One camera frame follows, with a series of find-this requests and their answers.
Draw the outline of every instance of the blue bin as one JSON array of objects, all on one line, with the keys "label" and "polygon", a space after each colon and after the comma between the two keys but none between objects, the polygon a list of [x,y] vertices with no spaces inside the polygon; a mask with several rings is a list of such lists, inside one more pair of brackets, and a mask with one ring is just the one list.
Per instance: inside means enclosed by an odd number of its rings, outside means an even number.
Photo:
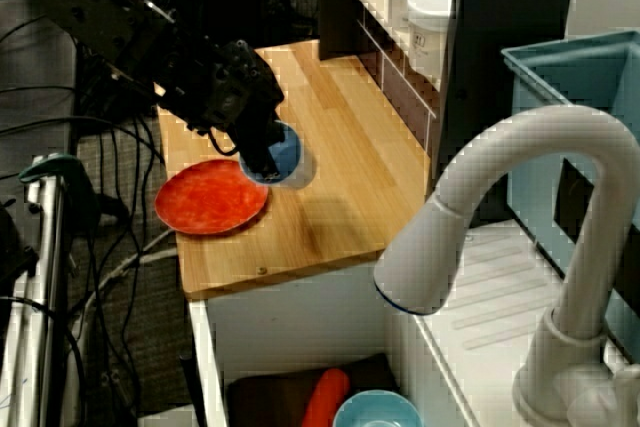
[{"label": "blue bin", "polygon": [[[640,32],[545,42],[502,51],[514,72],[513,114],[552,104],[580,104],[608,112],[640,141]],[[566,272],[574,244],[554,221],[564,160],[592,184],[596,168],[571,152],[545,155],[509,173],[507,202],[527,229]],[[640,228],[640,208],[634,215]],[[607,310],[611,331],[640,359],[640,318],[613,292]]]},{"label": "blue bin", "polygon": [[640,133],[640,32],[624,31],[505,49],[515,73],[513,113],[580,104]]}]

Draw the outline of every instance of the dark brown cloth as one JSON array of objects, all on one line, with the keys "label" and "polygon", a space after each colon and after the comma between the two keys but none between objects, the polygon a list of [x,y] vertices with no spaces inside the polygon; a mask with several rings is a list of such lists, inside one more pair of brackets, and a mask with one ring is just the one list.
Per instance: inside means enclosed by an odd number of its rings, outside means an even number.
[{"label": "dark brown cloth", "polygon": [[[384,354],[335,367],[349,376],[351,389],[347,398],[365,390],[399,390]],[[227,390],[229,426],[300,427],[316,383],[326,370],[248,377],[233,382]]]}]

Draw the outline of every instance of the container lid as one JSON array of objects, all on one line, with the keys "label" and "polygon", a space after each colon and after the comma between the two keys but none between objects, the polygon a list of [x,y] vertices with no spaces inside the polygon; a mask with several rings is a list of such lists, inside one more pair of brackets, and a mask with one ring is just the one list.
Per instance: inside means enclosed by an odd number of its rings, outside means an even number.
[{"label": "container lid", "polygon": [[453,0],[407,0],[409,22],[418,27],[446,32]]}]

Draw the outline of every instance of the white faucet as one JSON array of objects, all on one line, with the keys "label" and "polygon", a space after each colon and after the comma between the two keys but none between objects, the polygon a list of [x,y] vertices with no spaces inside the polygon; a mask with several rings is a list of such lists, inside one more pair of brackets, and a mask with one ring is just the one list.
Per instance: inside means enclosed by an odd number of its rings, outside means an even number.
[{"label": "white faucet", "polygon": [[465,234],[489,188],[518,164],[574,152],[598,179],[562,292],[515,376],[513,399],[535,427],[638,427],[640,366],[612,375],[604,316],[640,196],[640,146],[620,121],[581,106],[532,109],[490,127],[443,172],[434,193],[374,270],[380,293],[409,313],[437,312],[451,291]]}]

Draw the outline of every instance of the faucet spout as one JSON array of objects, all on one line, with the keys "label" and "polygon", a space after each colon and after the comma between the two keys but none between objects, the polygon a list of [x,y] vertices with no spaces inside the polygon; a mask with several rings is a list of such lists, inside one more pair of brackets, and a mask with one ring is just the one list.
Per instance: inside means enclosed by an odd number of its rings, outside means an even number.
[{"label": "faucet spout", "polygon": [[[497,123],[451,161],[374,269],[376,287],[390,303],[419,315],[437,312],[451,292],[465,233],[486,192],[520,163],[559,152],[586,155],[598,178],[562,292],[514,382],[520,413],[540,427],[569,425],[562,376],[575,385],[574,367],[606,369],[604,316],[640,197],[640,146],[622,122],[590,107],[557,105]],[[580,391],[591,389],[590,382]]]}]

